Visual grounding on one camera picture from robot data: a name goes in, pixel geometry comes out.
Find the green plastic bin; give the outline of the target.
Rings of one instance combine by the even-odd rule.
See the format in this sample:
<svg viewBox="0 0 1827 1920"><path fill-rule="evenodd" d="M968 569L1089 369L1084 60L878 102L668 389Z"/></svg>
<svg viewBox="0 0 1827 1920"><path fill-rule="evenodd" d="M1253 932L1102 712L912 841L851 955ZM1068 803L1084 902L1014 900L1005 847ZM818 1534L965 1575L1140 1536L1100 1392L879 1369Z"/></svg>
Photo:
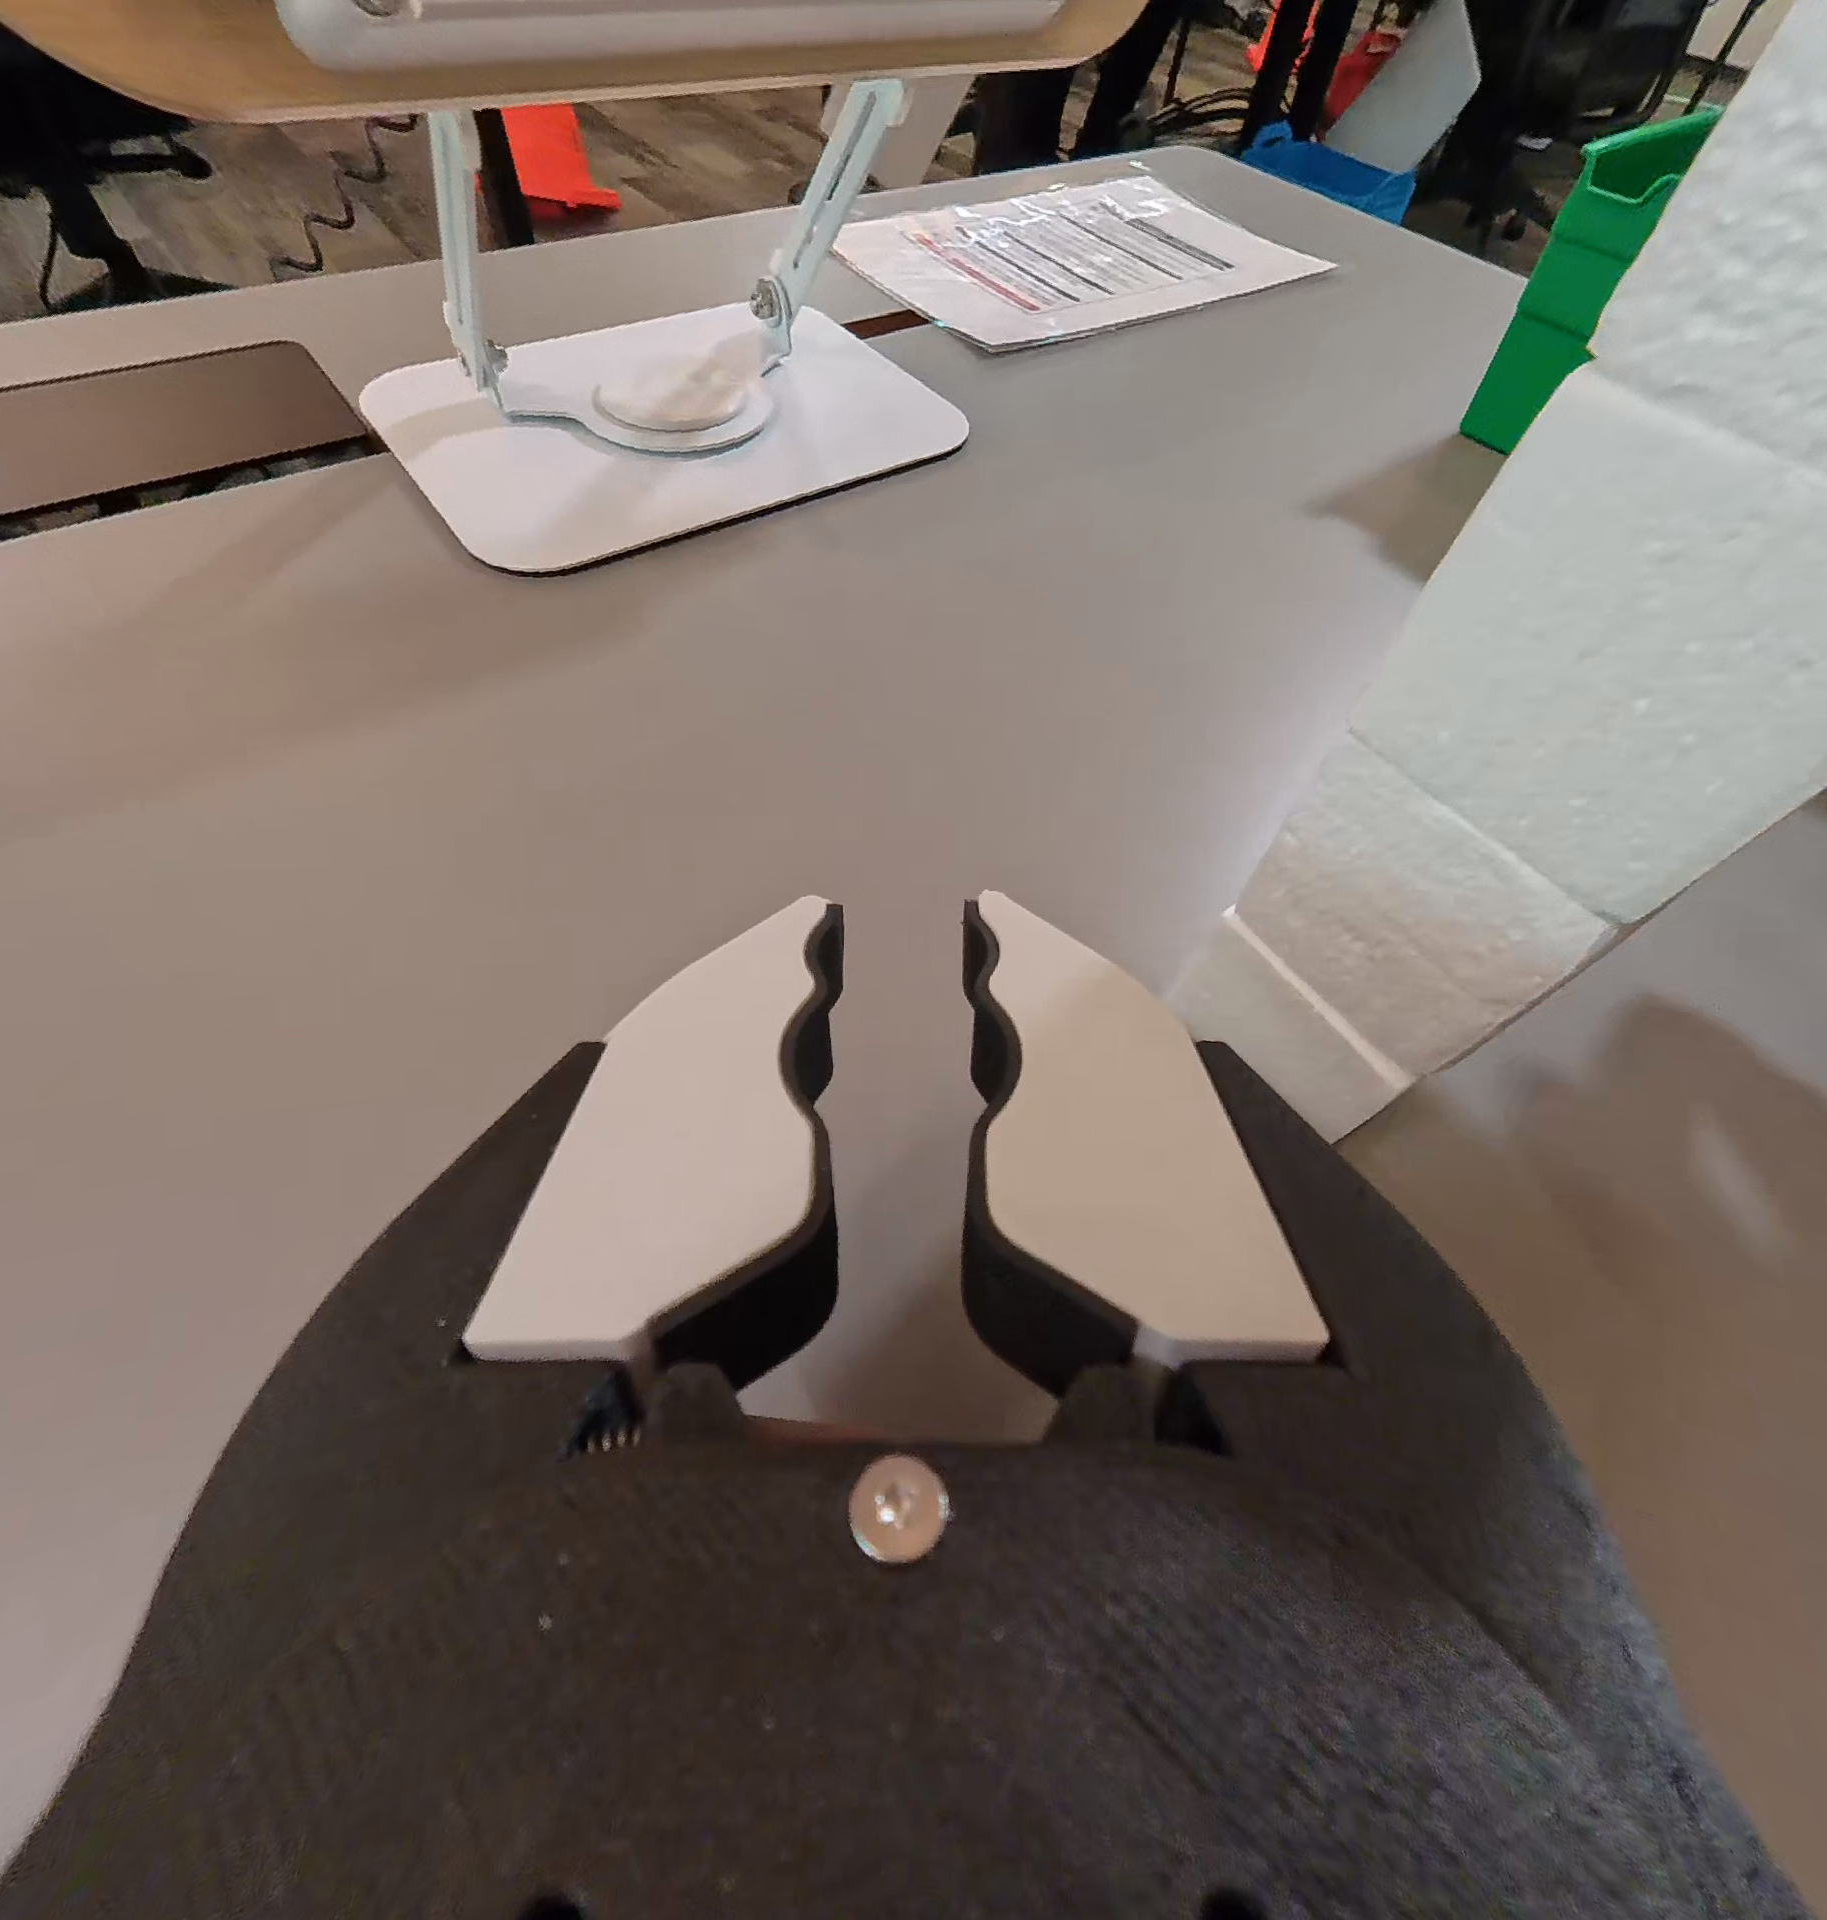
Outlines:
<svg viewBox="0 0 1827 1920"><path fill-rule="evenodd" d="M1703 106L1587 144L1460 437L1509 451L1556 386L1594 354L1606 305L1721 116Z"/></svg>

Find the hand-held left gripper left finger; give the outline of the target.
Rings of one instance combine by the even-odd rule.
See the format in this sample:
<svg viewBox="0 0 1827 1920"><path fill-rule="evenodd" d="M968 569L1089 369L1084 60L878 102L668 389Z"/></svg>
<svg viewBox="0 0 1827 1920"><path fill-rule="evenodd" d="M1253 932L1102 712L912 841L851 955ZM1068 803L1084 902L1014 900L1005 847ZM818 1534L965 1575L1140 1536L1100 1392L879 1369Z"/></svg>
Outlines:
<svg viewBox="0 0 1827 1920"><path fill-rule="evenodd" d="M643 996L588 1079L469 1317L487 1363L675 1364L740 1391L837 1294L831 1007L844 912L789 902Z"/></svg>

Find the grey desk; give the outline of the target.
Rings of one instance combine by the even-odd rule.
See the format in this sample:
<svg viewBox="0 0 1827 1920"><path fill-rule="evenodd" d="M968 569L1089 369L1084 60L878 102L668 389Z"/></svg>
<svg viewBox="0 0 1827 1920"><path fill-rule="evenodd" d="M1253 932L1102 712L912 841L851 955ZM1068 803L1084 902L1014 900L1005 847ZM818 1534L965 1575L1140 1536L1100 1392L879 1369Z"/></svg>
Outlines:
<svg viewBox="0 0 1827 1920"><path fill-rule="evenodd" d="M1336 1357L874 1456L462 1324L666 976L844 904L829 1421L1002 1427L964 897L1163 985L1450 542L1507 278L889 367L964 451L575 577L379 457L0 544L0 1916L1801 1916L1448 1264L1207 1049Z"/></svg>

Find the wooden document holder stand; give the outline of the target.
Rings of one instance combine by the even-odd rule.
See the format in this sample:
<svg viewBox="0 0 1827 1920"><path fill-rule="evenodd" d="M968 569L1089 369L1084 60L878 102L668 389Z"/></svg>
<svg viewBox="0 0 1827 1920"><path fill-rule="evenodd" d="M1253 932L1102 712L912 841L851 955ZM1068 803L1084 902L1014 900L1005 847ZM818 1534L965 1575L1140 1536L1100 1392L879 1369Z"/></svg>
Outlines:
<svg viewBox="0 0 1827 1920"><path fill-rule="evenodd" d="M26 2L0 22L133 101L197 122L416 113L429 134L449 354L358 407L477 562L542 577L939 461L965 416L809 306L907 86L1065 68L1115 2ZM735 302L495 345L476 113L829 84L801 204Z"/></svg>

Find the orange cone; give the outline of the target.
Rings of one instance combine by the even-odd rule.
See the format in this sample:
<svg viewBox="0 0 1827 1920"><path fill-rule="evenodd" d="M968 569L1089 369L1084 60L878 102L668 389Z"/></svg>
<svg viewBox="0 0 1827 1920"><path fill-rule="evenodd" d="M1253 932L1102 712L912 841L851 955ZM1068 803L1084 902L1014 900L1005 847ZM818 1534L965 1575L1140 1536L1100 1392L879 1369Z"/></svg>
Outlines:
<svg viewBox="0 0 1827 1920"><path fill-rule="evenodd" d="M620 194L593 179L573 104L480 110L476 126L483 188L507 233L620 209Z"/></svg>

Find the blue bag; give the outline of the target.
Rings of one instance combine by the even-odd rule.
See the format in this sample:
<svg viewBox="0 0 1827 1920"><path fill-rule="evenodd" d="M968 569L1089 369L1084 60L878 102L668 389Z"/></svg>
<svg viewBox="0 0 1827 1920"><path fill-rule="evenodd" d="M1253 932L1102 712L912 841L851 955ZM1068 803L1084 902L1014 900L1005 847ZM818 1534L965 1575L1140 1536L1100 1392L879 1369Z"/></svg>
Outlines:
<svg viewBox="0 0 1827 1920"><path fill-rule="evenodd" d="M1414 171L1390 173L1320 140L1300 140L1284 119L1255 133L1240 161L1271 179L1395 227L1402 223L1416 192Z"/></svg>

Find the laminated instruction sheet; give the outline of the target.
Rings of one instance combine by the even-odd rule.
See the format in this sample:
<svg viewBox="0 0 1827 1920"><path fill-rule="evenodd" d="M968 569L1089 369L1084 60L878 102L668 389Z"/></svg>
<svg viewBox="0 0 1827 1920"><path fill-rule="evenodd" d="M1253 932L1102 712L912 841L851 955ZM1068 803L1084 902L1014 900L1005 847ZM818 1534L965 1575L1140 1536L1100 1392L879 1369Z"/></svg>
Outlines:
<svg viewBox="0 0 1827 1920"><path fill-rule="evenodd" d="M1334 269L1148 173L852 223L832 257L988 354L1084 340Z"/></svg>

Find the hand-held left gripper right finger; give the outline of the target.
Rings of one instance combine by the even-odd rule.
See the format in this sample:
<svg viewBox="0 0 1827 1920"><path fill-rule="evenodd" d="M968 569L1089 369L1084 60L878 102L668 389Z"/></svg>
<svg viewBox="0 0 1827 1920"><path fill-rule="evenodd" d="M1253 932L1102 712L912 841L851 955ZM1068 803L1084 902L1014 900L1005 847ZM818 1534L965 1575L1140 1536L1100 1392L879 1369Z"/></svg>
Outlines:
<svg viewBox="0 0 1827 1920"><path fill-rule="evenodd" d="M964 907L964 987L978 1341L1054 1397L1098 1367L1322 1361L1329 1324L1169 1004L994 889Z"/></svg>

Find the black office chair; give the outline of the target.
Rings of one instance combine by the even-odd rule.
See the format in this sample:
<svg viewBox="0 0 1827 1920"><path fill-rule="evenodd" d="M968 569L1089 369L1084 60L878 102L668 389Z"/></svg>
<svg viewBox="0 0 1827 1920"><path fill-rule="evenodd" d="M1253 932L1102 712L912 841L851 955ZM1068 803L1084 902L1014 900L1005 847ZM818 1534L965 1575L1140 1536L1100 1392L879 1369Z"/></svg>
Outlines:
<svg viewBox="0 0 1827 1920"><path fill-rule="evenodd" d="M146 264L93 190L122 176L212 177L188 119L73 70L0 24L0 190L36 194L47 242L36 300L48 314L227 291Z"/></svg>

